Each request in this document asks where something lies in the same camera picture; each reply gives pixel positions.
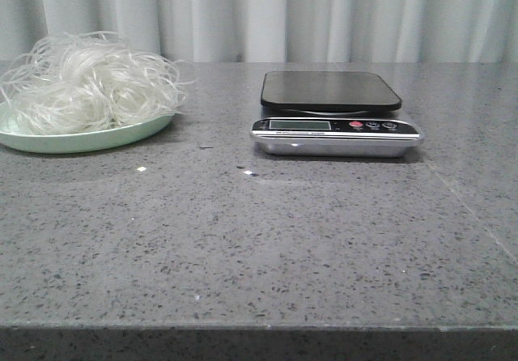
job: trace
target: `plate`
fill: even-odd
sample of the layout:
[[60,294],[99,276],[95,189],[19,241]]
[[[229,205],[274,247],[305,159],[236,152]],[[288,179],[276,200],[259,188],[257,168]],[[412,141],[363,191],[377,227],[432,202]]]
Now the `plate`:
[[[0,104],[0,116],[6,111],[6,103]],[[19,151],[35,153],[79,153],[99,151],[137,142],[159,132],[171,122],[172,115],[162,116],[121,128],[79,134],[33,135],[13,134],[17,128],[13,121],[10,128],[0,125],[0,143]]]

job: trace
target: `digital screen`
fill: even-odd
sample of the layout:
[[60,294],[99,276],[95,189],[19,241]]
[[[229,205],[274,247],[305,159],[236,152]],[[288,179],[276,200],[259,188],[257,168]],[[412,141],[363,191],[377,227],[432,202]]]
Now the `digital screen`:
[[271,120],[270,129],[281,130],[331,130],[331,124],[328,121],[280,121]]

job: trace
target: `kitchen scale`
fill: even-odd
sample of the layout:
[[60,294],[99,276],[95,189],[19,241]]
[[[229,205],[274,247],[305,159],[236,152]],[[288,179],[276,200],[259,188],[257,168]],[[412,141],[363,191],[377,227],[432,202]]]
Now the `kitchen scale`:
[[377,74],[269,72],[261,105],[250,135],[274,155],[399,157],[423,140]]

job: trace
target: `granite countertop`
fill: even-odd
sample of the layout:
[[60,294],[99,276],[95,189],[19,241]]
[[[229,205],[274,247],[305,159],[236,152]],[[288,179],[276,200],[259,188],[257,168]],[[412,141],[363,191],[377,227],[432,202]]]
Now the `granite countertop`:
[[[271,70],[374,72],[426,140],[400,159],[261,153],[248,132]],[[516,339],[517,64],[207,63],[194,73],[182,114],[141,142],[77,155],[0,146],[3,331]]]

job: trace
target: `white curtain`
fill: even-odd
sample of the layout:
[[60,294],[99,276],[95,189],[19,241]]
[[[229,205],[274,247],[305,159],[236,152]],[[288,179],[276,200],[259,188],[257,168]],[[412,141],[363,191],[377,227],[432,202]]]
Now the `white curtain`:
[[195,62],[518,62],[518,0],[0,0],[0,60],[97,30]]

